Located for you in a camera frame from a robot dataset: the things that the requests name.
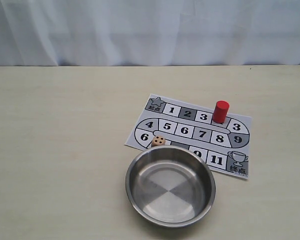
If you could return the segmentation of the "stainless steel bowl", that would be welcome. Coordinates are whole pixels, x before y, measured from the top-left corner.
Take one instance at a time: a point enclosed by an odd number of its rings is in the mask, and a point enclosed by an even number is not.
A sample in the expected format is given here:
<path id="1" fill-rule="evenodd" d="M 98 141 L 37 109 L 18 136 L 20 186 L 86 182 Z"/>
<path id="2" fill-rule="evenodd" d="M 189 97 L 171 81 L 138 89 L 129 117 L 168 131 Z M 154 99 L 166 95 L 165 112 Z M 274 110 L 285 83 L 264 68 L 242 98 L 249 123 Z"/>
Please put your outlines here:
<path id="1" fill-rule="evenodd" d="M 203 219 L 216 197 L 216 182 L 195 153 L 175 145 L 142 151 L 130 163 L 125 191 L 134 210 L 148 222 L 170 229 Z"/>

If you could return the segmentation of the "paper game board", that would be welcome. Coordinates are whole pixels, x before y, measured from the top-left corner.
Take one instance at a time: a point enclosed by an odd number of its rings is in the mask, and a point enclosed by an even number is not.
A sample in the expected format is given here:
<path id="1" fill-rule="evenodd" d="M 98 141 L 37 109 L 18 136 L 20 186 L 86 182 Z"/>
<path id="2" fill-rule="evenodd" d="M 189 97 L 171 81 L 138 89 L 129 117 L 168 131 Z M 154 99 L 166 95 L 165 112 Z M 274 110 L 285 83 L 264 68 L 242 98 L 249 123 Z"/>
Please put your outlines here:
<path id="1" fill-rule="evenodd" d="M 215 172 L 249 177 L 252 118 L 228 113 L 223 123 L 213 121 L 213 109 L 150 94 L 125 145 L 139 150 L 162 136 L 167 145 L 185 148 Z"/>

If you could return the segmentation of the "red cylinder game piece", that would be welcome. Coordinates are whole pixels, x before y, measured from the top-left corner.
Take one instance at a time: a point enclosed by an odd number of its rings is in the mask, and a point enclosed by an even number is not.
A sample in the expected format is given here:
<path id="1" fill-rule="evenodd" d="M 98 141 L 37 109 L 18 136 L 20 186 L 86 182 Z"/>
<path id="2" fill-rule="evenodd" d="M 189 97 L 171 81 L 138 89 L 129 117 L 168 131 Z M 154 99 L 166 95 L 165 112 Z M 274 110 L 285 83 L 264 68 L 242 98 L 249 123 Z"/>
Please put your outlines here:
<path id="1" fill-rule="evenodd" d="M 223 124 L 226 120 L 230 104 L 225 100 L 218 100 L 215 104 L 212 120 L 215 123 Z"/>

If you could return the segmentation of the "white curtain backdrop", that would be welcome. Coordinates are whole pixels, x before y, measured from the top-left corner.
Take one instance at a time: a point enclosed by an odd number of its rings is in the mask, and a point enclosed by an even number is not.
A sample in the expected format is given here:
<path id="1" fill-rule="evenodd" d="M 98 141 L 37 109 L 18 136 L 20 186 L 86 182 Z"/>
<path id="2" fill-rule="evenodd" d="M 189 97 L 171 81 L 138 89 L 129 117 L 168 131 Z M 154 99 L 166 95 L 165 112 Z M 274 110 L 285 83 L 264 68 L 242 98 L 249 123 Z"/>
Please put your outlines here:
<path id="1" fill-rule="evenodd" d="M 0 0 L 0 66 L 300 65 L 300 0 Z"/>

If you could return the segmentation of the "wooden die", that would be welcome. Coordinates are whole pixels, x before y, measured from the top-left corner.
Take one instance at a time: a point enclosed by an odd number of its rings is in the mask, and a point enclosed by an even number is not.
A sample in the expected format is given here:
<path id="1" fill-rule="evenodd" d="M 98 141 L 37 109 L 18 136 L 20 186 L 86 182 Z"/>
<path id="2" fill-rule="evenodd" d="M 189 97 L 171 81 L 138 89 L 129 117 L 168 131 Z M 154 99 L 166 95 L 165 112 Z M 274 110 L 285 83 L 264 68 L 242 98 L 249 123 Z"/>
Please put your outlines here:
<path id="1" fill-rule="evenodd" d="M 151 147 L 162 146 L 166 144 L 166 139 L 163 136 L 157 135 L 151 141 Z"/>

